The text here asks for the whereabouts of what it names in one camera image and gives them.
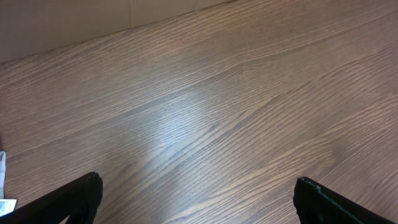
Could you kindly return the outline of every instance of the wood grain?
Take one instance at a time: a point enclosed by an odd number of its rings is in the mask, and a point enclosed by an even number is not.
[[[0,65],[6,197],[97,223],[298,223],[301,175],[398,222],[398,2],[236,1]]]

